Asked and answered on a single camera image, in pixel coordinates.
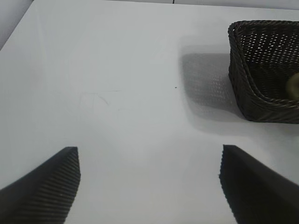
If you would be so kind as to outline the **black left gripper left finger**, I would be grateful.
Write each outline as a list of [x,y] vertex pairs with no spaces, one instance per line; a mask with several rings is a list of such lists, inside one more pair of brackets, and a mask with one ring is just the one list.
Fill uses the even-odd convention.
[[65,147],[0,191],[2,224],[63,224],[81,179],[77,147]]

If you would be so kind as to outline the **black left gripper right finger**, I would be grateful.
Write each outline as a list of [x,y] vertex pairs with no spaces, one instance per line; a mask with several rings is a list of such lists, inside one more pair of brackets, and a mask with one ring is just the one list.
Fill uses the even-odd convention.
[[223,145],[219,179],[239,224],[297,224],[299,186],[235,145]]

